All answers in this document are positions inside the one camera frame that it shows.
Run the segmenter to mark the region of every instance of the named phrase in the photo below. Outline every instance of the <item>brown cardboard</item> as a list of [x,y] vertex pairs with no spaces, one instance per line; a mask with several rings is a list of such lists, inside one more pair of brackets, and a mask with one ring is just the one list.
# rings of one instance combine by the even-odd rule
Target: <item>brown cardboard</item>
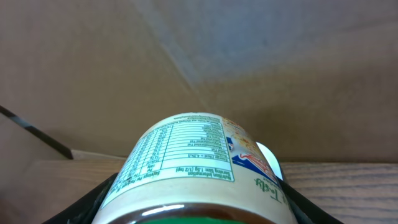
[[0,114],[0,198],[34,162],[49,159],[67,158]]
[[206,111],[280,160],[398,161],[395,1],[2,4],[0,105],[70,148]]

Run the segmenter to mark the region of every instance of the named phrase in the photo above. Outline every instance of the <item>black object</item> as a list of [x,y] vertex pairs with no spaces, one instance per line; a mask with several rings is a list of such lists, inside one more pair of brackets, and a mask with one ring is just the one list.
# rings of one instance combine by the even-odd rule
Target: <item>black object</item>
[[101,203],[111,188],[118,173],[100,183],[96,188],[88,192],[77,202],[43,224],[89,224],[100,209]]
[[[44,224],[91,223],[117,175],[118,173],[113,174],[110,178],[99,184],[99,186],[88,192],[67,209],[44,222]],[[278,179],[278,181],[299,224],[341,223],[339,220],[333,218],[331,215],[317,207],[314,203],[306,199],[283,180]]]

